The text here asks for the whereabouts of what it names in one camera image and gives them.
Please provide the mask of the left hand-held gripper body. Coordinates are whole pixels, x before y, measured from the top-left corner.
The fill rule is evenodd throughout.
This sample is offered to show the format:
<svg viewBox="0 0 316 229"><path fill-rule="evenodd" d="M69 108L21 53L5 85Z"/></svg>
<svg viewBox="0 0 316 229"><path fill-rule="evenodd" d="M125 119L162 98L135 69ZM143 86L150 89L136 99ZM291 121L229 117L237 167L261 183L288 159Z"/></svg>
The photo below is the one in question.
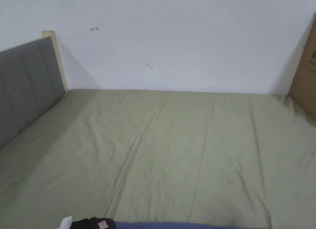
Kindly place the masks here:
<svg viewBox="0 0 316 229"><path fill-rule="evenodd" d="M71 225L72 225L72 216L68 216L62 219L58 229L70 229Z"/></svg>

